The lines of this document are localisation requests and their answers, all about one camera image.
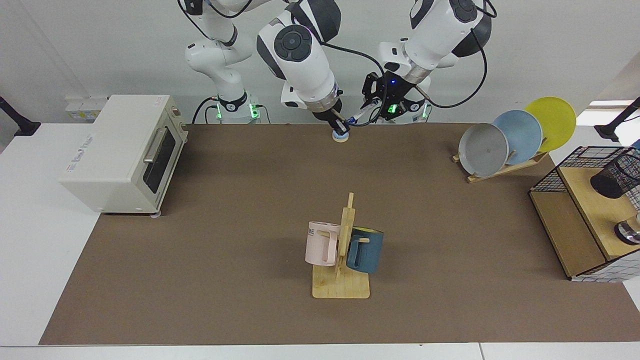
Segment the green led light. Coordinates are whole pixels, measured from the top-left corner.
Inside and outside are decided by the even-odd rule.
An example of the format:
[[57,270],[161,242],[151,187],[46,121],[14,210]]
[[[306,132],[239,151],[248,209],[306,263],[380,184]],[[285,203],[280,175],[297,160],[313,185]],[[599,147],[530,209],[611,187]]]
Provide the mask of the green led light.
[[249,104],[249,109],[251,109],[251,117],[253,119],[260,117],[260,112],[258,111],[258,109],[255,108],[253,104]]

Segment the small blue object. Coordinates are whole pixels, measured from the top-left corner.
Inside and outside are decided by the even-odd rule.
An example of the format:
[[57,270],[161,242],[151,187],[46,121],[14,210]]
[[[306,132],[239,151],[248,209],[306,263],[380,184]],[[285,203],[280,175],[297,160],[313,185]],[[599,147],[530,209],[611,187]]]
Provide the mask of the small blue object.
[[344,133],[344,135],[338,135],[338,133],[333,130],[333,138],[336,140],[345,140],[349,138],[349,133]]

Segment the power outlet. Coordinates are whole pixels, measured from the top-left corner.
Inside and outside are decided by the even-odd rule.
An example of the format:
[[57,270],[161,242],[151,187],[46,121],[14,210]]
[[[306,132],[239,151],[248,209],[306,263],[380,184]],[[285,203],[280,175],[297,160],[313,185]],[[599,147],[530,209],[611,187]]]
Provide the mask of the power outlet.
[[67,98],[67,114],[74,120],[94,122],[100,111],[107,104],[105,97],[90,97],[88,99]]

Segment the black wire basket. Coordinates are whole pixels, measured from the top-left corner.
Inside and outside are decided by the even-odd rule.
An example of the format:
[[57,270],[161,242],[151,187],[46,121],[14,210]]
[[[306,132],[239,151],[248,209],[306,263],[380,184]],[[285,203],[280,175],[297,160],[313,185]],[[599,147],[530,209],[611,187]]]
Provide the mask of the black wire basket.
[[622,154],[591,178],[593,188],[603,196],[618,199],[640,185],[640,158]]

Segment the brown tabletop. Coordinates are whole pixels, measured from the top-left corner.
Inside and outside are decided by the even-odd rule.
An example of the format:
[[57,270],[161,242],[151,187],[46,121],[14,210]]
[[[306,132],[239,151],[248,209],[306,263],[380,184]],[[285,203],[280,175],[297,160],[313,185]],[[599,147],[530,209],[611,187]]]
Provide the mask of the brown tabletop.
[[[163,216],[100,217],[41,344],[639,341],[622,284],[564,277],[527,196],[551,161],[467,184],[466,128],[192,127]],[[313,299],[307,223],[348,192],[385,232],[371,298]]]

